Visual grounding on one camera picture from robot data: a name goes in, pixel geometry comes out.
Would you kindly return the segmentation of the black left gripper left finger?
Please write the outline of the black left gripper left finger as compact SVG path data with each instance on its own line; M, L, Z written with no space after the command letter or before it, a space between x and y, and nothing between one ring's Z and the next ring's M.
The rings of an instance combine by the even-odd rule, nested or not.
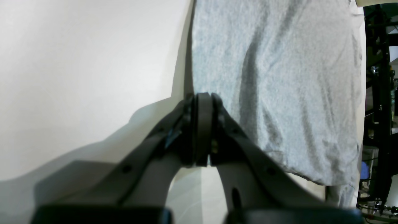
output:
M195 107L192 95L178 103L100 182L39 207L34 223L172 224L165 202L175 174L195 164Z

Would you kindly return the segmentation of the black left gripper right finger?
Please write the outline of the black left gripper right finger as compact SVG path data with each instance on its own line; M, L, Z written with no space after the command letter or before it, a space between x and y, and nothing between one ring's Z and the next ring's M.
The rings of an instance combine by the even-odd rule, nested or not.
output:
M211 162L224 187L225 224L361 224L356 209L341 209L318 199L292 180L243 132L211 95L217 151Z

